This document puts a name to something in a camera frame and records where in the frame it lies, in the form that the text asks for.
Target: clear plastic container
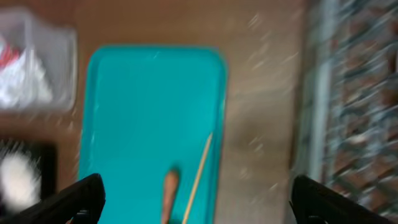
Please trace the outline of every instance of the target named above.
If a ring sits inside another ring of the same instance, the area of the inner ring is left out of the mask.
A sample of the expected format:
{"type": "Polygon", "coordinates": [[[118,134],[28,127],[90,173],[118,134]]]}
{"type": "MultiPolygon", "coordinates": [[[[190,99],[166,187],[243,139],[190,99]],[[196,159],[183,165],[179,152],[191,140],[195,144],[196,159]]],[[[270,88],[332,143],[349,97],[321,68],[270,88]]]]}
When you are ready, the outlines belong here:
{"type": "Polygon", "coordinates": [[[76,95],[76,32],[71,28],[51,26],[23,7],[13,7],[0,10],[0,35],[20,50],[35,50],[53,94],[48,103],[33,102],[10,110],[71,109],[76,95]]]}

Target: brown table surface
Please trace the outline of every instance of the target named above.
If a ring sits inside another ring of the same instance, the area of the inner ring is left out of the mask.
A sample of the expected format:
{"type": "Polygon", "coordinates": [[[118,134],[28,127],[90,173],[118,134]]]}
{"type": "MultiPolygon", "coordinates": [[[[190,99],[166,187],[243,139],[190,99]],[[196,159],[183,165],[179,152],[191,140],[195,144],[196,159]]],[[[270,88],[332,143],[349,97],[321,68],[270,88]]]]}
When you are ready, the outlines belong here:
{"type": "Polygon", "coordinates": [[[304,0],[2,0],[78,31],[66,114],[4,114],[2,134],[58,145],[58,189],[76,181],[86,66],[101,45],[215,46],[229,65],[215,223],[281,223],[287,200],[304,0]]]}

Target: wooden stick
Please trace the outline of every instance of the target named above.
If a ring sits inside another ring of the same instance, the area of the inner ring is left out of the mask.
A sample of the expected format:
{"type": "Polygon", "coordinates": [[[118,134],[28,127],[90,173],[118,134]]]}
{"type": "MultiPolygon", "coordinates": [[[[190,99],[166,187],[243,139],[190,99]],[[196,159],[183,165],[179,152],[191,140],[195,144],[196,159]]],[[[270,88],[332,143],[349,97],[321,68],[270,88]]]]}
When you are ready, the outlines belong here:
{"type": "Polygon", "coordinates": [[[205,166],[205,162],[206,162],[206,158],[207,158],[207,154],[208,154],[208,151],[210,148],[212,138],[213,138],[213,133],[210,133],[209,137],[207,138],[207,142],[206,142],[206,146],[203,150],[203,154],[201,156],[199,168],[197,171],[197,176],[195,178],[195,182],[193,183],[193,187],[191,190],[191,196],[189,197],[188,205],[187,205],[187,208],[185,209],[185,214],[184,214],[184,219],[182,220],[182,224],[187,224],[189,213],[191,212],[191,208],[192,208],[193,199],[195,199],[195,194],[197,193],[197,188],[199,185],[201,173],[203,171],[203,167],[205,166]]]}

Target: chopstick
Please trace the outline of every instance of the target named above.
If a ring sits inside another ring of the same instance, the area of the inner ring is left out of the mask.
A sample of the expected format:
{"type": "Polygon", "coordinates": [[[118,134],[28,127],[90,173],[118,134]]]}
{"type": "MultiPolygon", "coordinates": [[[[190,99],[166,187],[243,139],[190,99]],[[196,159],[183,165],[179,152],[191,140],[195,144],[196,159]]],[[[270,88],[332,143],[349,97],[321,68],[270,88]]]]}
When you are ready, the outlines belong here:
{"type": "Polygon", "coordinates": [[[189,198],[187,208],[185,209],[184,219],[182,220],[182,224],[187,224],[189,213],[191,212],[191,208],[192,208],[192,204],[193,204],[193,199],[195,199],[195,194],[197,193],[197,188],[198,188],[198,185],[199,185],[201,173],[203,171],[203,167],[205,166],[207,154],[208,154],[212,139],[213,139],[213,133],[210,133],[210,135],[207,138],[207,142],[206,142],[206,146],[205,146],[205,148],[203,150],[203,154],[201,156],[199,168],[198,168],[198,171],[197,171],[197,176],[196,176],[195,181],[193,183],[193,187],[192,187],[192,190],[191,190],[191,196],[189,198]]]}

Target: tray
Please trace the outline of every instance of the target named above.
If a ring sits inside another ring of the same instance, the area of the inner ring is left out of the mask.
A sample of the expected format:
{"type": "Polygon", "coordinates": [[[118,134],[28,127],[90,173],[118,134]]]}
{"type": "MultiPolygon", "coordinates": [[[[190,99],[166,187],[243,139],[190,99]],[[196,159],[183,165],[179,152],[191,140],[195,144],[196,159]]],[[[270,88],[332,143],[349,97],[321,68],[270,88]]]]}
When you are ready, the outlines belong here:
{"type": "Polygon", "coordinates": [[[159,223],[163,181],[181,170],[180,221],[208,135],[213,141],[189,224],[213,223],[223,135],[226,67],[212,49],[107,46],[86,82],[80,178],[100,173],[100,223],[159,223]]]}

